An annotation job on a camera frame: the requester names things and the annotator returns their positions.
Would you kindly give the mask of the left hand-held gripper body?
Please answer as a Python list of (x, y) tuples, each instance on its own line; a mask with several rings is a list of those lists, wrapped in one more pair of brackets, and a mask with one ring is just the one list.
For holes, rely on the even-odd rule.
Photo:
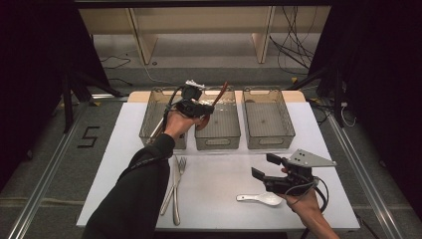
[(183, 86), (178, 87), (174, 93), (171, 105), (189, 118), (199, 117), (199, 99), (204, 85), (197, 84), (193, 80), (187, 80)]

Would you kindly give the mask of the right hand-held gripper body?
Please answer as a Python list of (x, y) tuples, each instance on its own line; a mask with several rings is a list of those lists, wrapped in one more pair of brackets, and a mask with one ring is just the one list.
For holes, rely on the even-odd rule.
[(288, 172), (284, 177), (267, 176), (262, 181), (270, 192), (299, 196), (315, 184), (314, 167), (335, 167), (336, 163), (327, 158), (298, 149), (289, 158), (281, 157), (282, 165)]

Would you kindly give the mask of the brown wooden spoon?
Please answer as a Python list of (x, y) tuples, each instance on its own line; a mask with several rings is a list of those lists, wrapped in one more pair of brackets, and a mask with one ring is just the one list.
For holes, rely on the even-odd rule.
[[(224, 93), (226, 92), (227, 88), (228, 88), (228, 83), (227, 83), (227, 82), (225, 82), (225, 83), (223, 84), (223, 86), (222, 86), (222, 89), (221, 89), (221, 91), (220, 91), (219, 95), (218, 95), (218, 96), (217, 96), (217, 98), (214, 100), (214, 102), (213, 102), (212, 106), (215, 106), (215, 105), (219, 102), (219, 100), (222, 98), (222, 96), (223, 96), (223, 95), (224, 95)], [(197, 130), (202, 130), (202, 129), (204, 129), (204, 128), (206, 127), (206, 125), (208, 124), (208, 122), (209, 122), (209, 121), (210, 121), (210, 115), (205, 115), (204, 117), (202, 117), (202, 118), (201, 118), (200, 124), (198, 124), (198, 125), (196, 126), (196, 129), (197, 129)]]

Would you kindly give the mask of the smoky clear plastic bin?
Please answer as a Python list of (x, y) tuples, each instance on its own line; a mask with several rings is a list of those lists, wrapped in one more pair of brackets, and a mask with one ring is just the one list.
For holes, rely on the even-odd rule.
[(245, 88), (242, 106), (249, 149), (290, 147), (296, 132), (281, 90)]
[(175, 88), (155, 88), (150, 92), (143, 122), (141, 124), (139, 137), (144, 145), (147, 145), (151, 133), (163, 119), (164, 111)]
[(235, 91), (228, 87), (214, 106), (207, 125), (195, 129), (198, 150), (237, 149), (241, 136)]

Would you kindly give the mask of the white ceramic spoon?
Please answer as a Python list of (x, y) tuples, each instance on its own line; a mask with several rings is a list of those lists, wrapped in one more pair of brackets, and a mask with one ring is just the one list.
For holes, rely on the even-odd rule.
[(237, 201), (258, 201), (269, 206), (278, 206), (283, 199), (273, 192), (265, 192), (261, 194), (240, 194), (236, 196)]

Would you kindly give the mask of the white chopstick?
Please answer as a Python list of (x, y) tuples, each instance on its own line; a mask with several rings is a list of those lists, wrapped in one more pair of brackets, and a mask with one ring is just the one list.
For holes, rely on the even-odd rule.
[(148, 144), (151, 144), (155, 141), (155, 139), (162, 133), (163, 128), (163, 119), (159, 121), (153, 132), (151, 133), (149, 139), (147, 140)]

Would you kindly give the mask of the metal fork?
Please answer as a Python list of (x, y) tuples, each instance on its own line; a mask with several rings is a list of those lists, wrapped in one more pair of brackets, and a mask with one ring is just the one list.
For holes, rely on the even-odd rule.
[[(181, 159), (178, 159), (178, 160), (179, 160), (180, 178), (181, 178), (181, 175), (185, 171), (187, 158), (184, 157), (184, 156), (182, 156)], [(170, 199), (173, 199), (173, 182), (172, 182), (172, 186), (170, 187), (169, 192), (167, 193), (167, 195), (166, 195), (166, 197), (165, 197), (165, 199), (164, 199), (164, 201), (162, 203), (162, 206), (161, 206), (161, 209), (160, 209), (160, 214), (161, 215), (164, 215), (165, 214), (165, 212), (167, 210), (167, 207), (169, 205)]]

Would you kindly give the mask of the metal knife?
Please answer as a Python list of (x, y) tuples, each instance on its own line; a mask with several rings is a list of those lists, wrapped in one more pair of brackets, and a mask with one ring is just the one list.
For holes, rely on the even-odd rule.
[(180, 166), (177, 156), (174, 158), (173, 165), (173, 223), (178, 226), (180, 224), (179, 208), (178, 208), (178, 185), (180, 180)]

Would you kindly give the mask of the person's left hand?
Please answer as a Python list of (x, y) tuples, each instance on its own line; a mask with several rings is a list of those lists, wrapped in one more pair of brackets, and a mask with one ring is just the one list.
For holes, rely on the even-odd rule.
[(173, 139), (178, 139), (188, 132), (193, 125), (200, 123), (200, 118), (189, 118), (179, 111), (171, 111), (167, 116), (164, 133)]

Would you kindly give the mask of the person's right hand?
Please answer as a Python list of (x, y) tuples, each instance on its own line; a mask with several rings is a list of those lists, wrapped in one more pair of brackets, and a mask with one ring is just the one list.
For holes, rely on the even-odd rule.
[(321, 216), (316, 192), (313, 189), (310, 189), (306, 194), (301, 196), (280, 194), (280, 197), (285, 199), (287, 205), (302, 219), (310, 219)]

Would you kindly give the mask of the white table cover sheet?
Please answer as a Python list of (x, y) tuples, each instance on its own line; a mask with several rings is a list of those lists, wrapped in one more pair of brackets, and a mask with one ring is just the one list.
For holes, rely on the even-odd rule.
[[(331, 159), (310, 105), (287, 103), (287, 108), (296, 136), (288, 149), (275, 153), (281, 157), (291, 157), (297, 149), (303, 149)], [(122, 105), (77, 226), (85, 227), (132, 156), (143, 147), (138, 133), (145, 110), (146, 103)], [(189, 131), (187, 148), (175, 151), (175, 154), (187, 157), (186, 171), (178, 187), (181, 223), (179, 226), (174, 225), (170, 203), (165, 215), (158, 216), (157, 230), (288, 231), (304, 228), (298, 215), (284, 200), (273, 207), (259, 202), (236, 200), (236, 196), (241, 194), (265, 192), (263, 183), (253, 178), (251, 167), (267, 175), (283, 176), (280, 166), (266, 161), (265, 154), (270, 150), (249, 150), (243, 126), (241, 131), (239, 148), (222, 151), (197, 150), (194, 128)], [(359, 229), (335, 168), (313, 168), (313, 175), (327, 185), (329, 200), (323, 214), (331, 227), (339, 231)]]

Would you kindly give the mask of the black metal stand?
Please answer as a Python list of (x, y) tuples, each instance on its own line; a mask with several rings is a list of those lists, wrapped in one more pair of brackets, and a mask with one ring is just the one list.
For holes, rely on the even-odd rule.
[(341, 103), (343, 100), (342, 73), (339, 67), (322, 67), (320, 70), (309, 74), (302, 81), (288, 87), (287, 91), (297, 91), (315, 80), (319, 80), (319, 84), (316, 88), (316, 94), (321, 98), (327, 98), (328, 96), (333, 97), (334, 118), (340, 127), (344, 127), (341, 116)]

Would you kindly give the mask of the black tripod stand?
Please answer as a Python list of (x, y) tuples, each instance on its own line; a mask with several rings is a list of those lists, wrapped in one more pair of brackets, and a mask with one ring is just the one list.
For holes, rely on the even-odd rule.
[(75, 71), (65, 73), (62, 77), (62, 96), (65, 105), (64, 133), (67, 133), (74, 124), (72, 94), (74, 94), (80, 102), (88, 103), (93, 99), (93, 95), (89, 91), (88, 86), (97, 87), (114, 97), (123, 97), (123, 93), (85, 73)]

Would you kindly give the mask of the black curtain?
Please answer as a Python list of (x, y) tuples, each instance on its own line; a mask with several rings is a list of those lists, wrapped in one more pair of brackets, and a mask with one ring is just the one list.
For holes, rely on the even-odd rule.
[(109, 82), (75, 0), (0, 0), (0, 191), (59, 103)]
[(332, 0), (311, 71), (348, 53), (346, 98), (422, 220), (422, 0)]

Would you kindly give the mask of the aluminium floor rail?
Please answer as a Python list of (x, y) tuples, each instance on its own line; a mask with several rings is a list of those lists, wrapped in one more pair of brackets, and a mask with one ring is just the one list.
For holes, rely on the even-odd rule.
[(93, 94), (93, 102), (127, 102), (128, 96), (117, 97), (110, 94)]
[(79, 127), (80, 120), (89, 107), (88, 103), (80, 103), (76, 109), (74, 122), (69, 130), (63, 134), (50, 161), (30, 197), (26, 200), (22, 211), (13, 224), (7, 239), (24, 239), (47, 190), (65, 156), (66, 151)]
[(345, 130), (338, 125), (333, 116), (329, 116), (328, 121), (387, 239), (404, 239), (393, 214), (376, 189)]

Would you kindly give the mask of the black frame bar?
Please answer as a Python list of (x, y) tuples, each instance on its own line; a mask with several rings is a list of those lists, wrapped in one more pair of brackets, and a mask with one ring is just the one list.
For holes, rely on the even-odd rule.
[(330, 6), (336, 0), (74, 0), (79, 8)]

